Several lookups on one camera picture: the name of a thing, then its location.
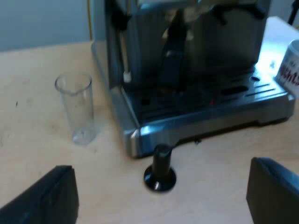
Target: stainless steel espresso machine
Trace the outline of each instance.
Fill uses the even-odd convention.
[[[294,96],[255,67],[271,0],[105,0],[107,62],[99,2],[93,53],[130,156],[292,116]]]

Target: drip tray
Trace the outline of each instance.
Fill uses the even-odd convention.
[[[157,89],[146,89],[125,91],[125,94],[140,126],[196,112],[235,108],[288,95],[275,81],[262,76],[257,70],[204,77],[172,93],[162,94]]]
[[[203,77],[179,91],[157,89],[120,92],[127,108],[116,114],[127,152],[144,157],[158,144],[181,141],[245,124],[268,124],[292,116],[295,98],[257,70]]]

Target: light wood table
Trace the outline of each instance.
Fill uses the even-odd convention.
[[[268,20],[264,48],[280,52],[271,57],[281,61],[294,38],[299,38],[296,30],[278,18]],[[94,80],[99,133],[87,147],[71,142],[54,88],[60,73],[78,70],[90,72]],[[0,207],[56,165],[66,164],[76,172],[79,224],[251,224],[245,200],[251,158],[271,157],[299,173],[297,103],[285,123],[176,148],[177,184],[168,194],[153,194],[142,182],[152,158],[127,157],[100,82],[90,42],[0,54]]]

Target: cable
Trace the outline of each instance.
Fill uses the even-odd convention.
[[[297,15],[297,12],[298,12],[298,10],[299,10],[299,0],[295,0],[295,1],[293,2],[293,4],[292,4],[292,7],[293,7],[293,11],[292,11],[292,14],[291,14],[291,16],[290,16],[290,19],[289,19],[289,21],[288,21],[288,23],[289,23],[290,25],[293,25],[294,20],[295,20],[296,15]]]
[[[89,39],[92,41],[93,30],[92,30],[92,18],[90,13],[90,0],[87,0],[87,16],[88,16]]]

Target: coffee tamper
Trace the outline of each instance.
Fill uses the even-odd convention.
[[[177,177],[170,167],[172,148],[168,145],[157,145],[154,150],[153,164],[144,172],[145,185],[155,192],[166,192],[176,184]]]

